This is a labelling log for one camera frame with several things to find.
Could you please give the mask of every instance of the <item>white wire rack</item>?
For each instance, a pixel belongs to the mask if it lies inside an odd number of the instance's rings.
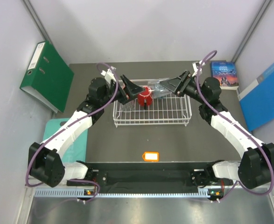
[[[148,79],[132,80],[140,86],[147,85]],[[164,98],[154,99],[152,104],[144,110],[143,106],[134,101],[134,108],[127,112],[122,111],[120,103],[115,101],[113,107],[113,120],[115,126],[124,125],[185,125],[192,117],[190,98],[188,96],[177,97],[174,94]]]

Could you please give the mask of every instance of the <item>wall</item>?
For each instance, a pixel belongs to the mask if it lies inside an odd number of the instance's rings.
[[[49,109],[19,89],[42,41],[20,0],[0,1],[0,224],[13,223],[25,184],[28,147],[40,141]]]
[[[273,62],[274,1],[236,63],[241,88],[246,88]],[[274,120],[258,128],[253,134],[264,142],[274,143]]]
[[[260,0],[31,0],[68,63],[231,60]]]

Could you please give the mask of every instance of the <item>red mug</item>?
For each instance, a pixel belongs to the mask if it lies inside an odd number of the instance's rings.
[[[147,106],[152,104],[151,89],[148,86],[143,87],[145,91],[139,93],[138,103],[146,109]]]

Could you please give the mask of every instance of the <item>teal cutting board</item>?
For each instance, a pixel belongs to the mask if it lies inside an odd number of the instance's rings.
[[[69,118],[49,120],[44,130],[43,140],[52,136],[68,120]],[[84,131],[75,140],[75,142],[66,150],[65,154],[63,155],[62,162],[86,161],[87,135],[88,130]]]

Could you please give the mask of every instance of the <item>orange and white label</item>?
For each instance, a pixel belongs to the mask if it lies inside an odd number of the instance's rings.
[[[145,152],[142,155],[144,161],[148,162],[158,162],[159,161],[159,153],[158,152]]]

